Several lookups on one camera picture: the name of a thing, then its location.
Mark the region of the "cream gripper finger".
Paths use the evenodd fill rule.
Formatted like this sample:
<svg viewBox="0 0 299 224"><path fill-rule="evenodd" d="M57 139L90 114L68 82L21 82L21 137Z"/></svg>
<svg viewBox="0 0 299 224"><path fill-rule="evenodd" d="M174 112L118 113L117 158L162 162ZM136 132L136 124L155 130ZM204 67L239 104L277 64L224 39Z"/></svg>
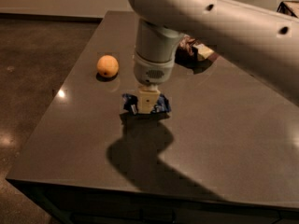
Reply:
<svg viewBox="0 0 299 224"><path fill-rule="evenodd" d="M156 105L160 91L157 85L140 86L137 94L137 108L140 114L149 114Z"/></svg>

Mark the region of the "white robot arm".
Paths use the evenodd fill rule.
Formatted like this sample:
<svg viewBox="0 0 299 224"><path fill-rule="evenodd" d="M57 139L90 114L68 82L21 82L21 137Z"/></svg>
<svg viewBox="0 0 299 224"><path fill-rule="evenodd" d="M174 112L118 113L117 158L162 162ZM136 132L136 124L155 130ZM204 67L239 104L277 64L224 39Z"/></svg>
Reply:
<svg viewBox="0 0 299 224"><path fill-rule="evenodd" d="M190 35L299 103L299 20L234 0L128 0L139 16L135 77L148 90L166 82L179 40Z"/></svg>

